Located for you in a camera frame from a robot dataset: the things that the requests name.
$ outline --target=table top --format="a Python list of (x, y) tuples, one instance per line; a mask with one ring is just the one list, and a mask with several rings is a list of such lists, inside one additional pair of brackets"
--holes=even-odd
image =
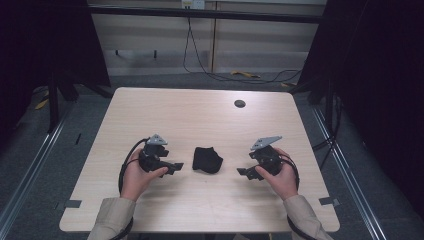
[[(235, 106), (243, 100), (246, 106)], [(299, 193), (326, 231), (337, 231), (328, 191), (293, 97), (288, 93), (224, 90), (119, 88), (75, 186), (60, 228), (91, 231), (104, 198), (118, 197), (120, 167), (133, 145), (159, 134), (168, 141), (170, 163), (183, 162), (174, 175), (152, 182), (138, 200), (133, 232), (290, 231), (282, 200), (268, 183), (248, 180), (237, 168), (257, 164), (248, 155), (258, 138), (282, 136), (273, 144), (288, 152), (300, 175)], [(193, 170), (196, 147), (213, 147), (223, 163), (216, 174)]]

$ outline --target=aluminum rail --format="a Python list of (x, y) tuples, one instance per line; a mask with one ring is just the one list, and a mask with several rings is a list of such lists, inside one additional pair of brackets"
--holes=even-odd
[[(329, 139), (330, 133), (327, 130), (324, 115), (322, 114), (321, 110), (318, 108), (314, 108), (313, 111), (324, 137), (326, 139)], [(368, 228), (368, 231), (371, 234), (372, 239), (386, 240), (387, 238), (384, 234), (383, 228), (381, 227), (380, 221), (374, 214), (374, 211), (372, 210), (371, 205), (368, 203), (364, 193), (359, 187), (359, 184), (356, 181), (356, 178), (353, 175), (353, 172), (351, 168), (349, 167), (349, 164), (346, 161), (346, 158), (344, 157), (342, 150), (340, 149), (339, 145), (337, 144), (335, 140), (329, 140), (329, 141), (334, 141), (329, 143), (329, 145), (333, 146), (333, 150), (332, 150), (333, 157), (336, 160), (337, 166), (339, 167), (339, 170), (343, 176), (343, 179), (346, 182), (346, 185), (359, 210), (359, 213), (362, 216), (362, 219), (364, 220), (366, 227)]]
[(38, 150), (37, 155), (32, 161), (27, 172), (23, 176), (18, 187), (13, 192), (12, 197), (9, 199), (4, 209), (2, 209), (2, 212), (0, 215), (0, 240), (6, 239), (6, 235), (8, 234), (10, 228), (12, 227), (13, 222), (18, 216), (19, 211), (21, 210), (25, 200), (28, 197), (28, 194), (32, 186), (35, 183), (35, 180), (37, 179), (44, 163), (46, 162), (47, 157), (49, 156), (51, 150), (53, 149), (53, 146), (56, 143), (56, 140), (59, 137), (60, 132), (62, 131), (64, 122), (66, 118), (68, 117), (69, 113), (71, 112), (72, 107), (73, 107), (73, 104), (72, 105), (68, 104), (66, 106), (61, 120), (57, 124), (56, 128), (51, 133), (49, 133), (47, 137), (44, 139), (44, 142), (41, 145), (40, 149)]
[(158, 17), (189, 17), (208, 19), (232, 19), (232, 20), (252, 20), (268, 22), (291, 22), (291, 23), (311, 23), (319, 24), (323, 22), (322, 16), (312, 15), (287, 15), (253, 12), (234, 12), (218, 10), (196, 10), (177, 8), (142, 8), (114, 5), (88, 4), (82, 5), (62, 5), (40, 3), (34, 8), (41, 11), (74, 11), (92, 14), (112, 14), (112, 15), (136, 15), (136, 16), (158, 16)]

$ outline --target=hand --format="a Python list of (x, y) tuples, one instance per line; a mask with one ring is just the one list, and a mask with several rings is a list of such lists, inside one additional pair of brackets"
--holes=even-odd
[[(128, 159), (131, 162), (134, 159), (138, 159), (141, 149), (137, 149)], [(131, 162), (127, 166), (127, 170), (124, 175), (124, 182), (121, 191), (121, 198), (130, 199), (134, 202), (140, 197), (140, 195), (146, 191), (150, 182), (164, 175), (168, 171), (167, 167), (159, 168), (153, 172), (145, 172), (139, 165), (138, 160)]]
[[(280, 154), (280, 158), (289, 160), (290, 157), (286, 152), (279, 148), (274, 148)], [(298, 195), (296, 188), (296, 176), (293, 168), (288, 164), (282, 164), (281, 171), (273, 176), (268, 171), (260, 166), (256, 166), (255, 170), (271, 185), (275, 193), (280, 196), (281, 199), (286, 200), (289, 197)]]

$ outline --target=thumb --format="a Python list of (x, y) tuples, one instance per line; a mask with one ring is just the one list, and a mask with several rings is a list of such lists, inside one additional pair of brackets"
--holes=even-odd
[(160, 176), (164, 175), (166, 172), (168, 172), (167, 167), (162, 167), (162, 168), (156, 169), (155, 171), (151, 172), (151, 179), (160, 177)]

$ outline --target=beige sleeve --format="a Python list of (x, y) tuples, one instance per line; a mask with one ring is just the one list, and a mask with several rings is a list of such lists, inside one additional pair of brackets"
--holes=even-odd
[(97, 214), (96, 224), (88, 236), (89, 240), (106, 240), (118, 235), (131, 220), (135, 202), (125, 198), (103, 199)]
[[(304, 196), (290, 197), (284, 201), (284, 206), (287, 215), (301, 231), (315, 239), (332, 239), (322, 228), (321, 222)], [(292, 238), (303, 239), (294, 232)]]

